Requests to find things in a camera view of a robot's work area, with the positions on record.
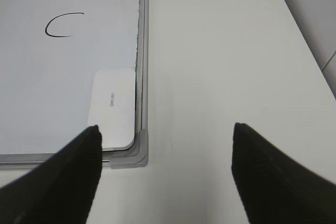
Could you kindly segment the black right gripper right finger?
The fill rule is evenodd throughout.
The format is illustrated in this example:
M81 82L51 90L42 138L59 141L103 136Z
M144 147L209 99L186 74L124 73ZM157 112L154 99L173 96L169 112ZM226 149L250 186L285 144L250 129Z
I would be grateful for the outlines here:
M335 184L236 123L232 175L249 223L335 223Z

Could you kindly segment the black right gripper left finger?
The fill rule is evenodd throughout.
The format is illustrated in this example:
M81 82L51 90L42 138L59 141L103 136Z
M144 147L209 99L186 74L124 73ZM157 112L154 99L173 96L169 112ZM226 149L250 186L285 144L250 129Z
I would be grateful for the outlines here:
M102 171L98 126L1 187L1 223L86 223Z

